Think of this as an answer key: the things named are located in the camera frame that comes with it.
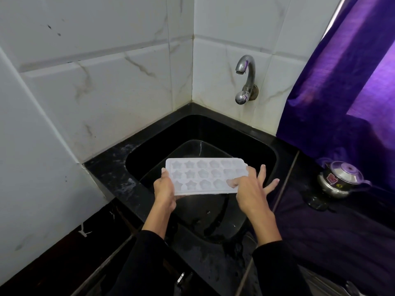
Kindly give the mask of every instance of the kettle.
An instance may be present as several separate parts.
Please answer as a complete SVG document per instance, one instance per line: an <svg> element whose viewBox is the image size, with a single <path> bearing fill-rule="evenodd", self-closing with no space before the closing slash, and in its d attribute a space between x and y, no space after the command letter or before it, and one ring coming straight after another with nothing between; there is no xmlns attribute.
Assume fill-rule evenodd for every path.
<svg viewBox="0 0 395 296"><path fill-rule="evenodd" d="M322 190L336 199L343 199L355 191L366 191L372 187L370 181L364 180L362 173L353 165L333 161L325 162L326 168L318 175Z"/></svg>

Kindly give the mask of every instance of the sink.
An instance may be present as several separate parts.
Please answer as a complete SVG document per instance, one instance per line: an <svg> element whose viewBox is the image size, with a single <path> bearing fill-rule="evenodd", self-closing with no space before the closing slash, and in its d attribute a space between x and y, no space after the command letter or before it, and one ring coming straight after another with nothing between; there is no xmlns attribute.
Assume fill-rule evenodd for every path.
<svg viewBox="0 0 395 296"><path fill-rule="evenodd" d="M276 153L259 140L203 115L188 115L128 155L128 172L152 193L167 158L237 157L259 170L266 164L267 179L276 164ZM177 222L206 241L222 244L243 227L246 216L236 194L191 195L179 199L173 213Z"/></svg>

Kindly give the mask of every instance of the white ice cube tray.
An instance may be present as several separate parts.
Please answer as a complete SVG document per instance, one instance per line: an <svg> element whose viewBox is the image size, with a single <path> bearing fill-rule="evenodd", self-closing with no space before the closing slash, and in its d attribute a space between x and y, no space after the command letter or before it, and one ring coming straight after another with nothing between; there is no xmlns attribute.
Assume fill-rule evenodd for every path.
<svg viewBox="0 0 395 296"><path fill-rule="evenodd" d="M247 164L239 158L170 158L166 169L175 195L237 193L227 179L248 175Z"/></svg>

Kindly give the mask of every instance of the black sleeve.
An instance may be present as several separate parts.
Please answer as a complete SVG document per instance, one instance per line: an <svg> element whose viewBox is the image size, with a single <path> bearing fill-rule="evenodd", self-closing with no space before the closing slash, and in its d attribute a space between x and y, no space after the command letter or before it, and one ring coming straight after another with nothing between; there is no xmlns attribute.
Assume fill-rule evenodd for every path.
<svg viewBox="0 0 395 296"><path fill-rule="evenodd" d="M252 254L263 295L312 295L283 241L261 245Z"/></svg>
<svg viewBox="0 0 395 296"><path fill-rule="evenodd" d="M149 230L137 234L128 259L107 296L155 295L163 270L165 241Z"/></svg>

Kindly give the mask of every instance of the chrome faucet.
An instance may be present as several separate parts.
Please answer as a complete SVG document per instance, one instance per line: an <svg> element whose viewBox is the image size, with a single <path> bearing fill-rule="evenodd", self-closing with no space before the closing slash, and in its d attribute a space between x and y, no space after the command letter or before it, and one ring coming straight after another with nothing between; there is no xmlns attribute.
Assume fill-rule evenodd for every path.
<svg viewBox="0 0 395 296"><path fill-rule="evenodd" d="M240 58L236 66L237 74L244 74L248 67L247 82L243 86L243 90L236 94L236 103L239 105L245 104L248 101L253 101L259 94L258 87L254 84L255 81L255 60L251 55L244 55Z"/></svg>

